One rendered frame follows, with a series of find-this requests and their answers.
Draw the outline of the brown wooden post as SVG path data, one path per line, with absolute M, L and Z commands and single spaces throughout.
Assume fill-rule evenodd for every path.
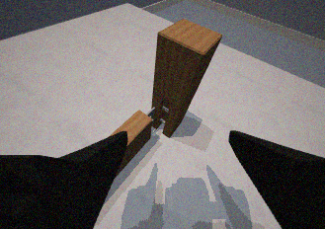
M 222 34 L 182 19 L 157 35 L 153 127 L 171 137 L 182 122 Z

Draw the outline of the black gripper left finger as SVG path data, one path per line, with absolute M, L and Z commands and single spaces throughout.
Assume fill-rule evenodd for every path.
M 93 229 L 122 162 L 121 131 L 59 158 L 0 155 L 0 193 L 33 193 L 51 229 Z

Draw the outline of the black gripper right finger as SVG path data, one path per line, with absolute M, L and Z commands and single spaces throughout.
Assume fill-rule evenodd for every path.
M 282 229 L 325 229 L 325 158 L 236 130 L 228 141 Z

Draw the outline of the brown wooden board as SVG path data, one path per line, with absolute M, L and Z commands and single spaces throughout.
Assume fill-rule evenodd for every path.
M 153 126 L 154 121 L 154 119 L 151 117 L 154 117 L 154 114 L 154 107 L 147 114 L 138 110 L 133 116 L 131 116 L 124 124 L 122 124 L 115 132 L 110 135 L 112 136 L 121 131 L 127 132 L 128 142 L 116 176 L 150 139 L 151 127 Z

